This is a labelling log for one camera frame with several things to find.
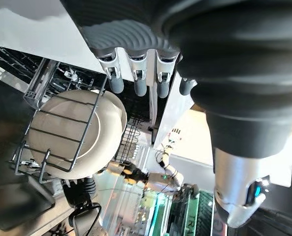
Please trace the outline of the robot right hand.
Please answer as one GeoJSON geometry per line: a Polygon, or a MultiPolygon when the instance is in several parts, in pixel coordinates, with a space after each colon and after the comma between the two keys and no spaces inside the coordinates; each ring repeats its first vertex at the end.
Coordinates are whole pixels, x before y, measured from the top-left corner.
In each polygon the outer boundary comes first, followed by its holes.
{"type": "Polygon", "coordinates": [[[96,194],[96,183],[92,177],[77,179],[77,181],[61,180],[64,195],[72,208],[80,208],[90,204],[96,194]]]}

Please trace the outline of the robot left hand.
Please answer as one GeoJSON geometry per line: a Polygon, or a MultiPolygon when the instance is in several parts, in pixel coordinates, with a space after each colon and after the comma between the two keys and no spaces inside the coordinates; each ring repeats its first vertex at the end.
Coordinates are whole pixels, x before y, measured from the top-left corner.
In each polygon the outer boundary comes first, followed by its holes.
{"type": "Polygon", "coordinates": [[[99,59],[115,48],[140,57],[155,49],[195,80],[206,112],[215,201],[239,228],[265,200],[257,179],[292,130],[292,0],[64,0],[99,59]]]}

